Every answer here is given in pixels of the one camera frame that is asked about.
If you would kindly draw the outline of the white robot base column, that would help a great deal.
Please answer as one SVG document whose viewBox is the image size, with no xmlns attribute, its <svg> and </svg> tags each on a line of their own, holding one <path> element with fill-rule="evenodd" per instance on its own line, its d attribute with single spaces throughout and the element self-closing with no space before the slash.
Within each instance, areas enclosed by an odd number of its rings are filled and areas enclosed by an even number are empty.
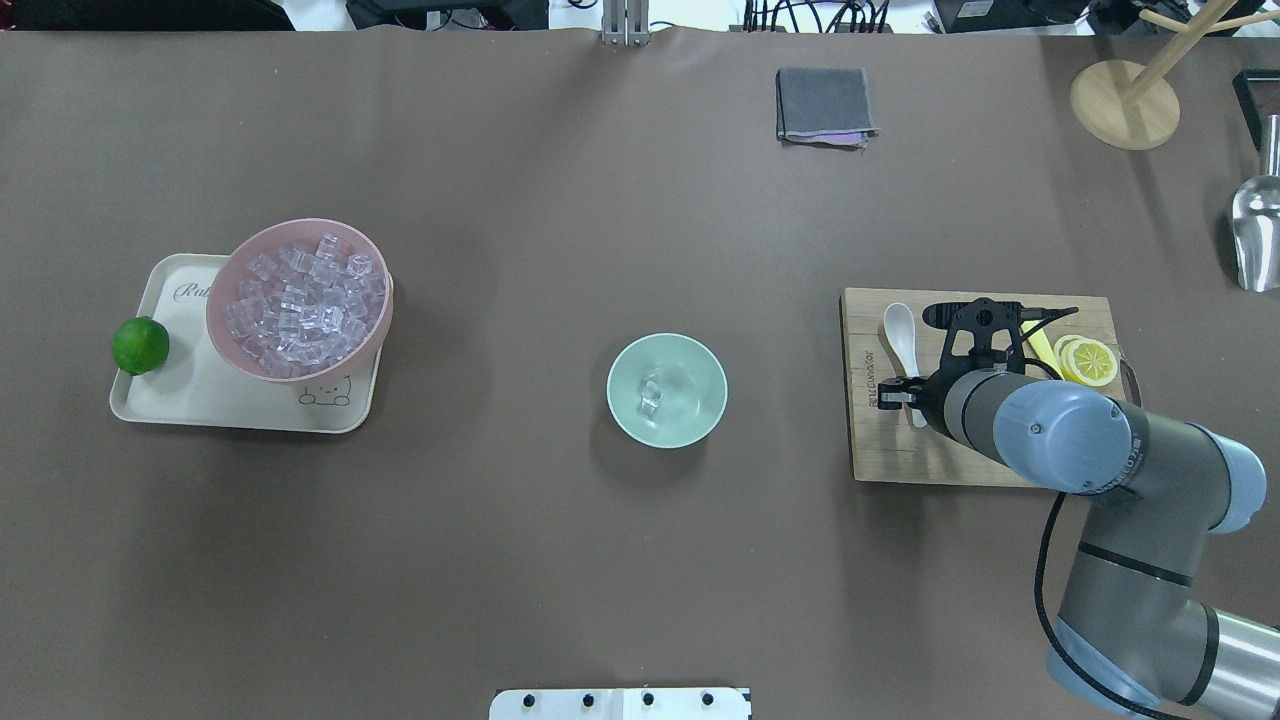
<svg viewBox="0 0 1280 720">
<path fill-rule="evenodd" d="M 753 719 L 749 689 L 630 687 L 500 691 L 489 719 Z"/>
</svg>

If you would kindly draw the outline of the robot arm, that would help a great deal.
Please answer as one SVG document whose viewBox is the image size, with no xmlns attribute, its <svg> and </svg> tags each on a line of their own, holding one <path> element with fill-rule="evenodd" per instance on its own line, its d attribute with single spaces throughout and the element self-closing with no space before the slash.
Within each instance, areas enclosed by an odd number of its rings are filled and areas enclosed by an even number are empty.
<svg viewBox="0 0 1280 720">
<path fill-rule="evenodd" d="M 1277 630 L 1201 603 L 1206 539 L 1245 527 L 1268 487 L 1244 445 L 1066 380 L 978 370 L 895 378 L 878 405 L 1036 486 L 1089 500 L 1053 618 L 1050 675 L 1126 717 L 1165 700 L 1222 719 L 1277 716 Z"/>
</svg>

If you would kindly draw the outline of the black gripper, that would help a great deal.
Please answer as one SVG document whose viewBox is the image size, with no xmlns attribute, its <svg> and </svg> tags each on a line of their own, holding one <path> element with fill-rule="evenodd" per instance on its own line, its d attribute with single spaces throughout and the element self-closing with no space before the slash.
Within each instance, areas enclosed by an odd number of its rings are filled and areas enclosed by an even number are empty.
<svg viewBox="0 0 1280 720">
<path fill-rule="evenodd" d="M 904 406 L 922 413 L 942 413 L 947 395 L 947 382 L 936 377 L 913 377 L 906 386 L 877 386 L 876 407 L 900 410 Z"/>
</svg>

